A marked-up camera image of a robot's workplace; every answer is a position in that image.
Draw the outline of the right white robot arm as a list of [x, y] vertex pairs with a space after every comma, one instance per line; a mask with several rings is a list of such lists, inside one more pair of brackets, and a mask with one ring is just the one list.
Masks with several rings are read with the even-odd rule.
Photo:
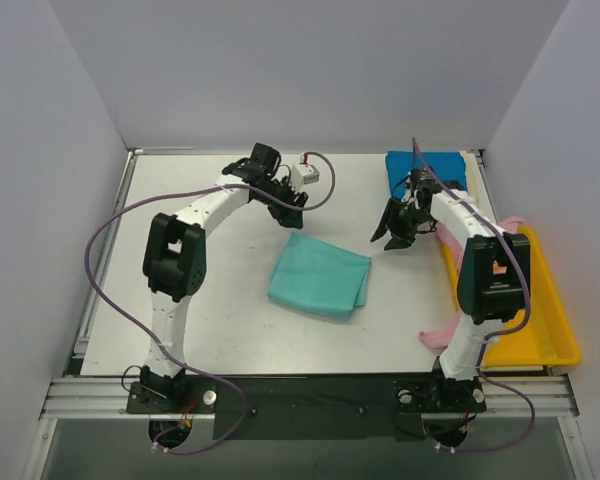
[[462, 397], [459, 381], [481, 373], [488, 347], [529, 323], [531, 245], [484, 217], [460, 184], [441, 181], [428, 167], [412, 169], [406, 183], [408, 195], [389, 198], [371, 240], [389, 235], [386, 251], [407, 249], [429, 226], [445, 229], [461, 247], [456, 297], [462, 315], [438, 357], [443, 374], [426, 385], [430, 404], [449, 409]]

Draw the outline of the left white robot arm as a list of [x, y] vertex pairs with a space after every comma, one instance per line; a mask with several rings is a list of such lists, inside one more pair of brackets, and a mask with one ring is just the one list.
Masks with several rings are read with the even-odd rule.
[[301, 209], [308, 201], [304, 187], [319, 180], [306, 159], [288, 168], [281, 178], [279, 152], [257, 143], [251, 155], [227, 165], [212, 191], [181, 210], [152, 219], [142, 272], [151, 291], [154, 336], [141, 368], [140, 385], [164, 412], [185, 401], [184, 334], [192, 297], [207, 273], [206, 243], [234, 211], [251, 201], [267, 206], [284, 228], [303, 227]]

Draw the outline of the teal t-shirt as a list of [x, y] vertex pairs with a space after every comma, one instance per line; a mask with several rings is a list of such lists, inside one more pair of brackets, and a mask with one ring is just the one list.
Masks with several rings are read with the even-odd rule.
[[346, 322], [366, 305], [372, 259], [293, 232], [270, 275], [268, 298], [300, 312]]

